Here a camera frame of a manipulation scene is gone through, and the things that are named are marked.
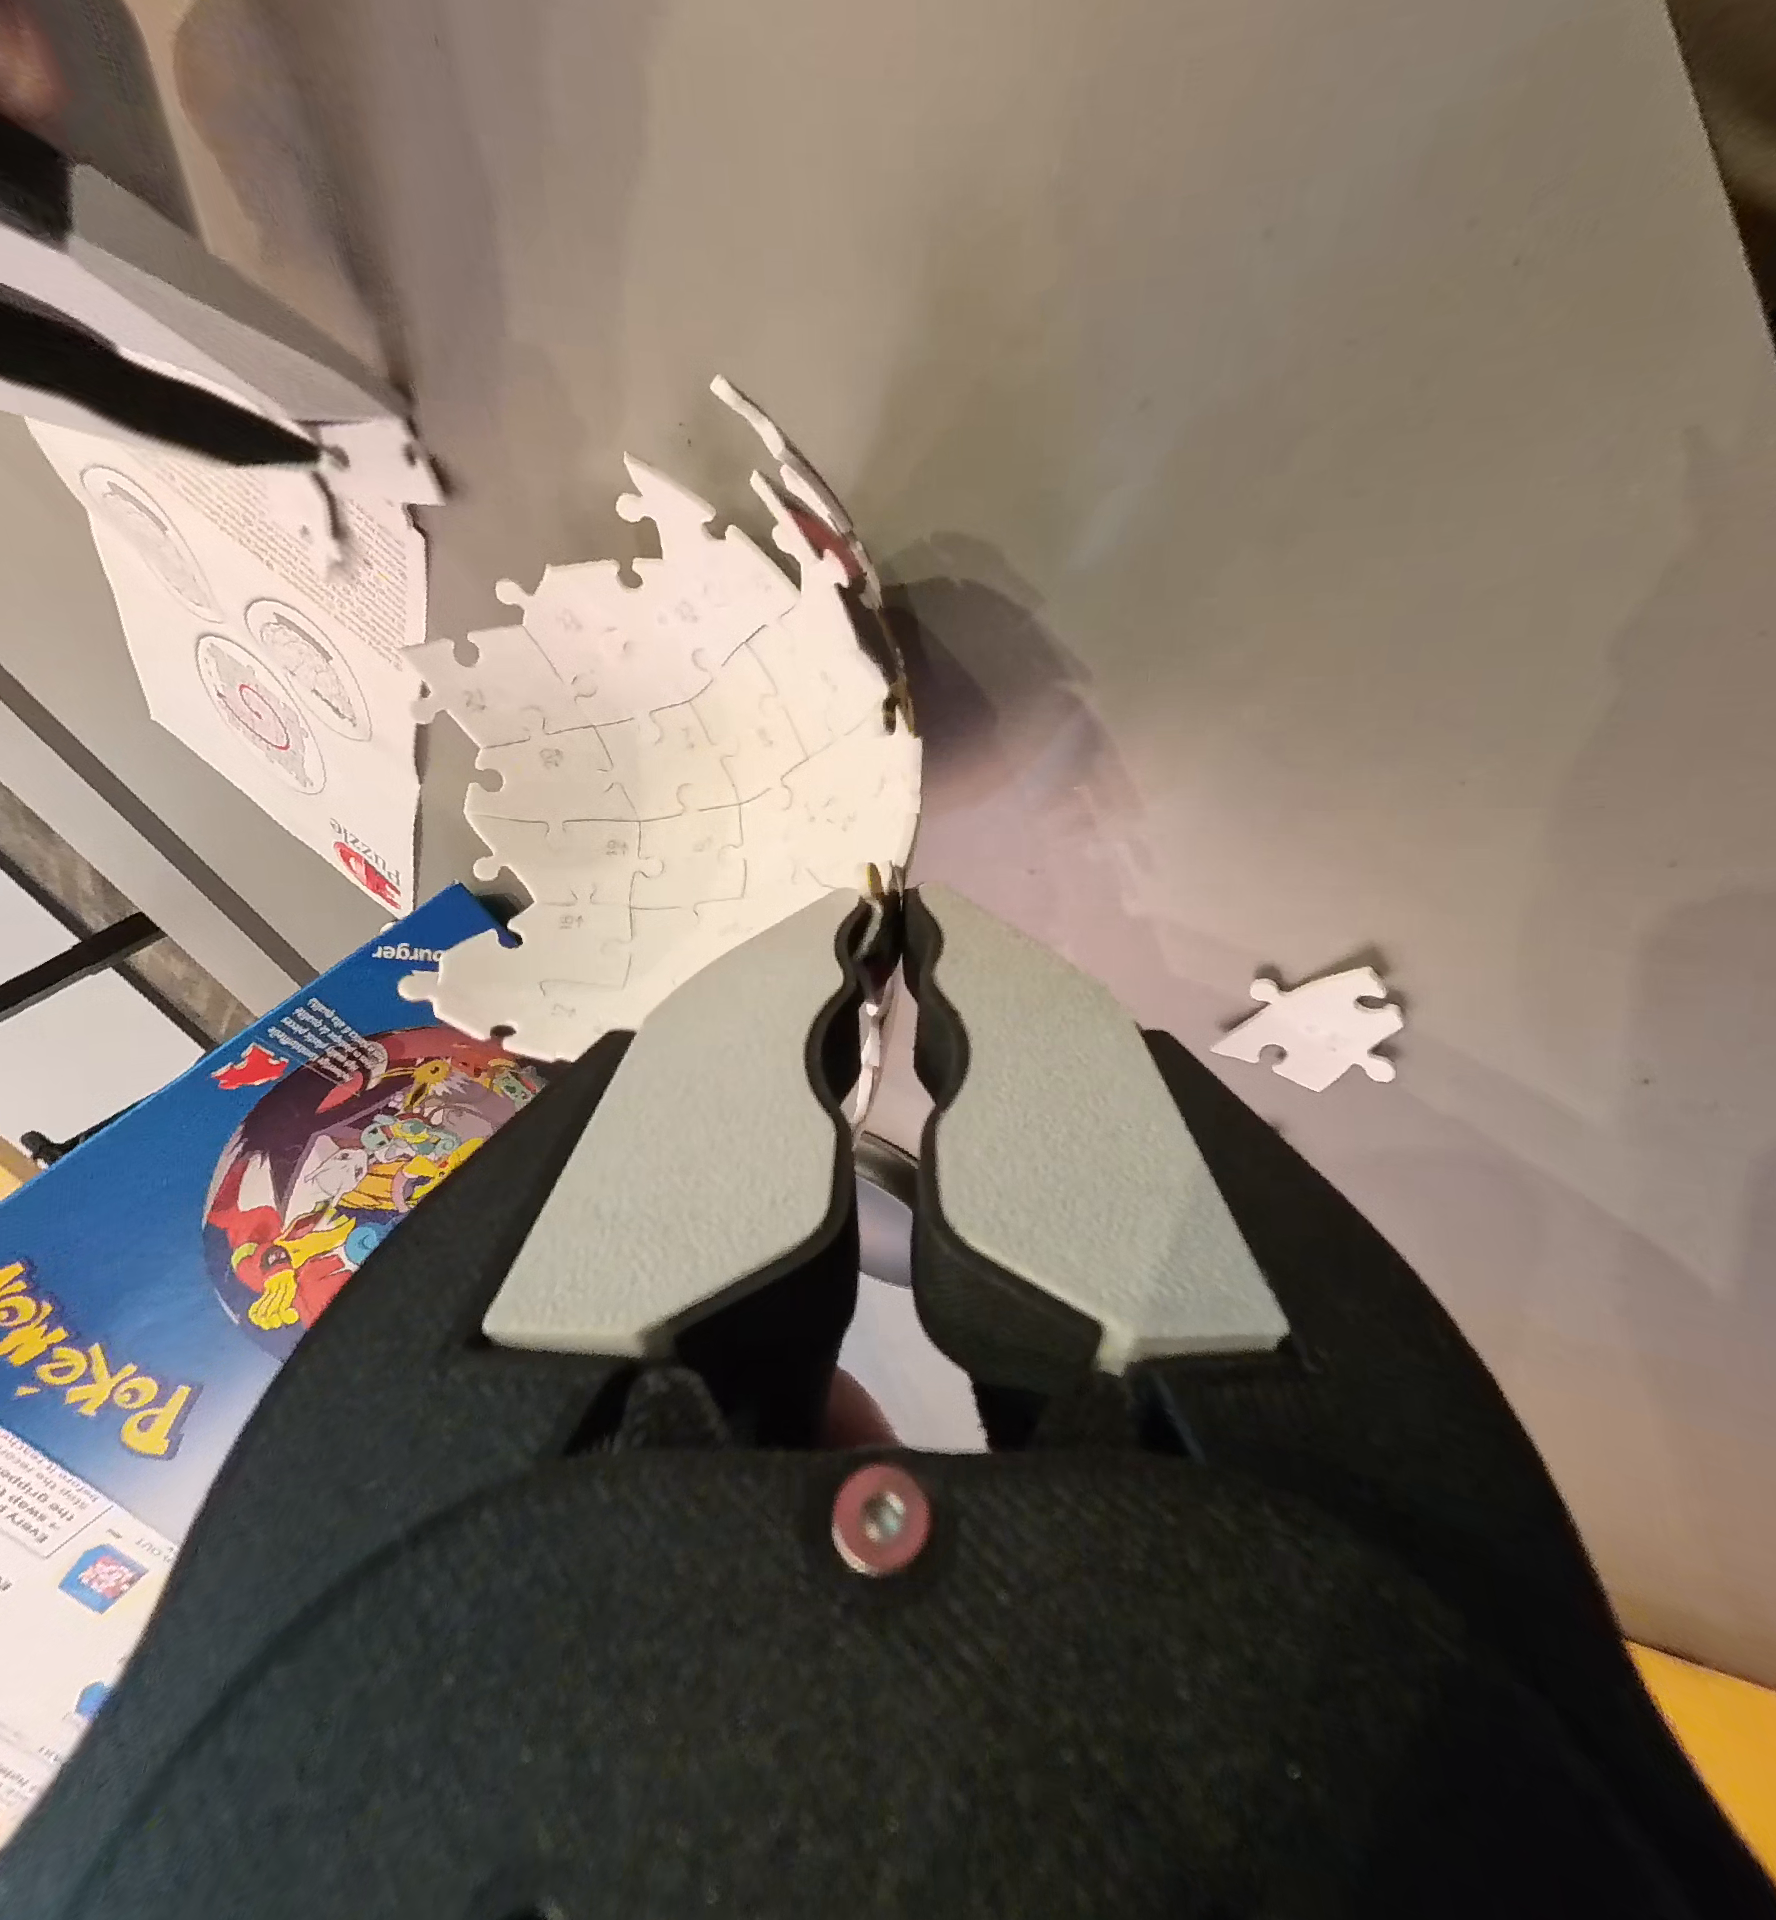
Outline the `yellow chair seat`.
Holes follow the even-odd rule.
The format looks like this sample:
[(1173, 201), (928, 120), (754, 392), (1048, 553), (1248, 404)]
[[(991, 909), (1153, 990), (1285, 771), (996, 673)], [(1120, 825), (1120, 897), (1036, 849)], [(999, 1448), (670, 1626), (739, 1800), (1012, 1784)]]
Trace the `yellow chair seat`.
[(1678, 1750), (1776, 1882), (1776, 1691), (1654, 1645), (1627, 1654)]

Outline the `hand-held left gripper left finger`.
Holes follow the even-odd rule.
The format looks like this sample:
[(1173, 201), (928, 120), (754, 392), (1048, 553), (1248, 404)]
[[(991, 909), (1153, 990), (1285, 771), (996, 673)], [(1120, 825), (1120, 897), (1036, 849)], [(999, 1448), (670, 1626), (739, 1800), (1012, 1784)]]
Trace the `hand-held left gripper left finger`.
[(861, 1301), (870, 900), (831, 888), (625, 1044), (481, 1311), (499, 1351), (690, 1367), (729, 1428), (807, 1448)]

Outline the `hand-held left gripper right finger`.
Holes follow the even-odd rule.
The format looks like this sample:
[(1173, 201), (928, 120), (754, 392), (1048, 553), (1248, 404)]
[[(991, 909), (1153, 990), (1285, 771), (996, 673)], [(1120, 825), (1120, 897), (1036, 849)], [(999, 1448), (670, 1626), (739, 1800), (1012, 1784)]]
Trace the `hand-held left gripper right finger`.
[(991, 1455), (1153, 1362), (1268, 1362), (1292, 1327), (1137, 1020), (956, 888), (904, 897), (928, 1123), (910, 1204), (921, 1333)]

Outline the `blue puzzle box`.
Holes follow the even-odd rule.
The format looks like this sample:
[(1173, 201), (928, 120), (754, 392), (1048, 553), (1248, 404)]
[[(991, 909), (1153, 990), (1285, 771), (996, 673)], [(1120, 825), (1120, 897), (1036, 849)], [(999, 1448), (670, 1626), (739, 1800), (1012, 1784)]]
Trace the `blue puzzle box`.
[(409, 998), (460, 881), (0, 1204), (0, 1845), (77, 1750), (262, 1389), (544, 1082)]

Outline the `partly built puzzle ball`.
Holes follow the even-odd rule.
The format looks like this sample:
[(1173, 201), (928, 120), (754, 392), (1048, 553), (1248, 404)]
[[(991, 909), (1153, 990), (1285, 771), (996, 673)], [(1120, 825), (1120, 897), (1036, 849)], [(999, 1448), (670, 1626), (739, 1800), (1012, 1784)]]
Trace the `partly built puzzle ball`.
[(825, 897), (897, 900), (921, 735), (882, 578), (837, 492), (729, 378), (766, 532), (625, 456), (652, 553), (499, 581), (512, 624), (419, 645), (419, 716), (470, 741), (480, 881), (525, 905), (399, 980), (433, 1020), (569, 1064)]

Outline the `white puzzle piece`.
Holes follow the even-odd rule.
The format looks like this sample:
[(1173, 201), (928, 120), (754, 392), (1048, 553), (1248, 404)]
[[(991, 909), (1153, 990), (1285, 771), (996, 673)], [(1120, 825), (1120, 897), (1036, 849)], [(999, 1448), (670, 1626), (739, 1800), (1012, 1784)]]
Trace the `white puzzle piece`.
[(444, 509), (444, 480), (399, 415), (300, 424), (320, 451), (314, 484), (324, 498), (324, 571), (409, 549), (413, 513)]
[(1404, 1008), (1379, 966), (1338, 966), (1316, 980), (1254, 976), (1254, 1014), (1236, 1020), (1212, 1054), (1236, 1064), (1268, 1064), (1292, 1089), (1326, 1093), (1351, 1070), (1393, 1082), (1384, 1044), (1399, 1038)]

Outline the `white instruction sheet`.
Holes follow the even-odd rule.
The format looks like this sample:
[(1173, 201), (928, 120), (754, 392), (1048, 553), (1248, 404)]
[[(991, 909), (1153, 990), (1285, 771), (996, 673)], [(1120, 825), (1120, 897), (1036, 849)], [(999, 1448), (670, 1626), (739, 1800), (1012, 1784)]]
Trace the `white instruction sheet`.
[(269, 504), (272, 465), (215, 465), (31, 424), (84, 509), (147, 716), (324, 853), (371, 905), (413, 905), (419, 532), (363, 504), (324, 571)]

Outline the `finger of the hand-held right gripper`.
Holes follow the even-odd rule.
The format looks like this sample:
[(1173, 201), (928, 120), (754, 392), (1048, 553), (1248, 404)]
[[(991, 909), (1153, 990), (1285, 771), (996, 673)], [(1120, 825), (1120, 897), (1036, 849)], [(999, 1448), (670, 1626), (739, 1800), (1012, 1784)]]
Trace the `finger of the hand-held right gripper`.
[(113, 175), (60, 158), (60, 226), (0, 195), (0, 302), (272, 424), (409, 424), (351, 349), (290, 312)]
[(320, 460), (320, 442), (232, 396), (127, 359), (94, 330), (0, 297), (0, 379), (211, 460)]

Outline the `black metal table frame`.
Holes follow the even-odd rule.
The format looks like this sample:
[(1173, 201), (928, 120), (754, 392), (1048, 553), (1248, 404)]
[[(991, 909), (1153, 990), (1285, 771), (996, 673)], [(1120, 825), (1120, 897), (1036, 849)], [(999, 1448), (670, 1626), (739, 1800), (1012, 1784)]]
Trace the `black metal table frame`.
[(164, 938), (164, 930), (141, 909), (130, 909), (107, 930), (91, 930), (84, 938), (60, 945), (59, 956), (0, 980), (0, 1025), (50, 1002), (59, 990), (67, 990), (91, 976), (127, 966), (134, 951), (147, 951), (158, 938)]

